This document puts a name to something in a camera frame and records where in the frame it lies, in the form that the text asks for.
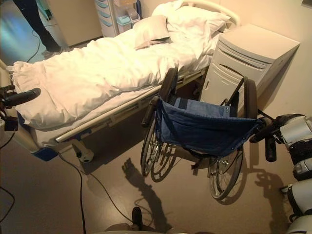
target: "bed frame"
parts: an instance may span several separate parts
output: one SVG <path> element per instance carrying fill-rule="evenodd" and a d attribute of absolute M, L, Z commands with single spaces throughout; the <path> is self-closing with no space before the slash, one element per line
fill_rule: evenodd
<path fill-rule="evenodd" d="M 231 17 L 229 22 L 226 24 L 226 28 L 234 28 L 240 26 L 240 18 L 237 14 L 230 11 L 229 9 L 220 6 L 216 3 L 205 1 L 205 0 L 185 0 L 183 5 L 189 5 L 194 7 L 199 7 L 207 9 L 210 11 L 217 11 L 224 13 Z M 0 87 L 7 86 L 11 84 L 11 79 L 8 72 L 5 70 L 6 65 L 0 60 Z M 202 77 L 205 78 L 208 71 L 208 67 L 205 67 L 201 70 L 198 70 L 193 73 L 184 73 L 179 74 L 178 88 L 188 84 L 189 82 Z M 33 140 L 31 134 L 25 130 L 22 126 L 19 125 L 18 131 L 14 135 L 14 140 L 17 141 L 21 146 L 30 151 L 33 155 L 49 161 L 58 155 L 58 152 L 61 153 L 62 150 L 72 145 L 74 150 L 77 153 L 78 158 L 82 162 L 89 162 L 92 160 L 94 154 L 91 150 L 86 149 L 82 140 L 107 126 L 113 126 L 114 124 L 126 119 L 127 117 L 133 115 L 134 113 L 142 110 L 147 107 L 150 99 L 158 93 L 161 85 L 156 86 L 147 93 L 113 109 L 110 110 L 87 123 L 80 125 L 79 127 L 72 129 L 60 136 L 55 137 L 56 143 L 55 147 L 52 148 L 39 148 L 38 145 Z M 17 112 L 14 108 L 7 110 L 9 116 L 17 116 Z"/>

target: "white cabinet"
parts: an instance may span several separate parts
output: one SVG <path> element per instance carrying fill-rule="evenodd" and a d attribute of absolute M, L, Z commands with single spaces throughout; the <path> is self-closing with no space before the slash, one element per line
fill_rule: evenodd
<path fill-rule="evenodd" d="M 103 36 L 111 38 L 117 36 L 119 31 L 115 17 L 115 6 L 113 0 L 94 1 Z"/>
<path fill-rule="evenodd" d="M 251 24 L 224 33 L 219 38 L 200 100 L 221 104 L 243 76 L 256 82 L 260 96 L 298 46 L 297 41 Z"/>
<path fill-rule="evenodd" d="M 101 36 L 93 0 L 47 0 L 47 3 L 68 46 Z"/>

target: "floor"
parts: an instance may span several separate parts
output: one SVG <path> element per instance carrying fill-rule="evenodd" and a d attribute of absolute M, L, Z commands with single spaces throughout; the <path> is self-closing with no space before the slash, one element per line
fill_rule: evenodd
<path fill-rule="evenodd" d="M 57 26 L 49 30 L 58 38 Z M 1 59 L 7 64 L 26 61 L 38 40 L 23 22 L 11 1 L 1 5 Z M 40 60 L 40 53 L 32 62 Z M 140 153 L 145 136 L 140 121 L 144 112 L 86 138 L 96 156 L 80 164 L 72 148 L 62 153 L 79 166 L 83 175 L 83 207 L 88 234 L 104 231 L 117 223 L 129 223 L 113 206 L 105 186 L 119 210 L 131 217 L 134 206 L 142 207 L 144 224 L 165 233 L 174 227 L 191 234 L 279 234 L 287 229 L 291 208 L 278 188 L 293 182 L 289 158 L 268 163 L 264 144 L 245 146 L 242 173 L 230 196 L 217 202 L 210 195 L 207 169 L 194 175 L 194 160 L 178 149 L 175 165 L 160 183 L 140 173 Z M 278 151 L 285 151 L 278 145 Z M 79 176 L 59 157 L 41 161 L 10 142 L 0 152 L 1 186 L 15 195 L 16 203 L 1 223 L 3 234 L 82 233 L 79 207 Z M 0 191 L 0 217 L 12 199 Z"/>

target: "mattress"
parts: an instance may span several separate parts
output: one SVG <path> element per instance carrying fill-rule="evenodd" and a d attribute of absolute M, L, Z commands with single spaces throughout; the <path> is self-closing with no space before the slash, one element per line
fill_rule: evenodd
<path fill-rule="evenodd" d="M 131 30 L 120 34 L 118 37 L 121 40 L 124 40 L 125 43 L 131 43 L 131 41 L 126 40 L 126 38 L 129 38 L 129 34 L 131 33 Z M 184 64 L 183 67 L 179 67 L 179 73 L 183 74 L 185 72 L 192 73 L 195 71 L 198 71 L 202 68 L 207 67 L 210 64 L 210 61 L 212 59 L 212 53 L 216 47 L 216 43 L 218 41 L 219 34 L 214 35 L 214 37 L 211 39 L 211 47 L 209 50 L 209 54 L 203 54 L 199 57 L 199 59 L 192 59 L 188 60 L 187 54 L 181 53 L 176 54 L 178 61 L 183 61 L 180 64 Z M 158 53 L 162 53 L 161 50 L 168 50 L 167 47 L 161 47 L 158 45 L 153 45 L 151 47 L 148 47 L 145 50 L 146 53 L 148 53 L 148 50 L 154 50 L 157 46 Z M 34 141 L 38 144 L 39 147 L 53 147 L 57 145 L 56 138 L 72 129 L 75 129 L 76 127 L 122 105 L 125 104 L 139 96 L 142 96 L 146 94 L 147 92 L 151 91 L 155 88 L 155 85 L 150 85 L 143 87 L 139 90 L 130 91 L 130 92 L 122 92 L 119 95 L 109 99 L 106 101 L 103 105 L 97 107 L 96 109 L 89 112 L 86 116 L 83 118 L 70 123 L 63 125 L 60 128 L 56 129 L 49 129 L 49 130 L 38 130 L 38 129 L 31 129 L 31 135 L 34 139 Z"/>

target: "wall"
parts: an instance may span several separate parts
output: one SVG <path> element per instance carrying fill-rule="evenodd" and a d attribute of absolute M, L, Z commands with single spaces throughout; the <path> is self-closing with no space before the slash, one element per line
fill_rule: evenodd
<path fill-rule="evenodd" d="M 144 17 L 168 0 L 141 0 Z M 296 112 L 312 115 L 312 9 L 300 0 L 214 0 L 241 16 L 242 24 L 252 23 L 301 42 L 284 73 L 260 98 L 272 116 Z"/>

